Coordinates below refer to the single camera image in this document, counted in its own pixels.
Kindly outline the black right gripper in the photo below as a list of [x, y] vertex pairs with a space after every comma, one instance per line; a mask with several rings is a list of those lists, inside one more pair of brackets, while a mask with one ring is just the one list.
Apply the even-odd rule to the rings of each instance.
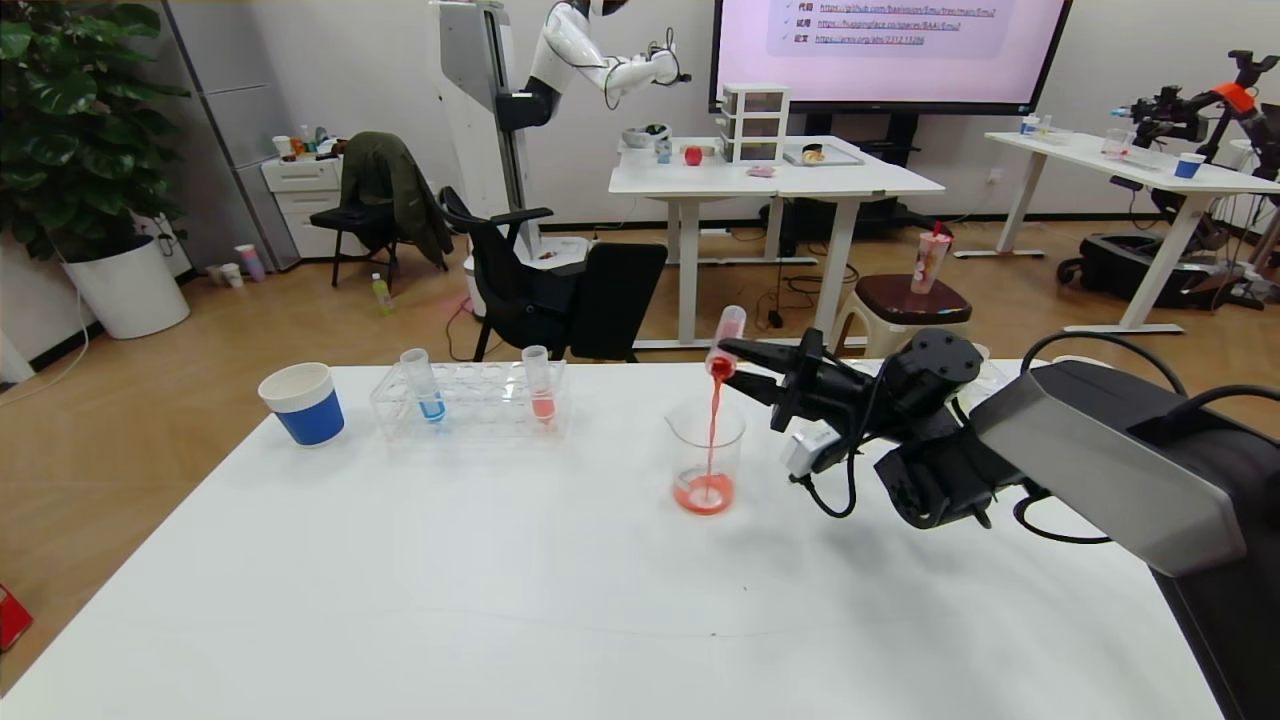
[[737, 370], [723, 380], [751, 401], [772, 407], [772, 430], [783, 432], [800, 418], [851, 434], [869, 406], [876, 377], [831, 359], [817, 328], [805, 331], [797, 346], [726, 338], [717, 342], [717, 348], [736, 363], [782, 375], [778, 383], [769, 375]]

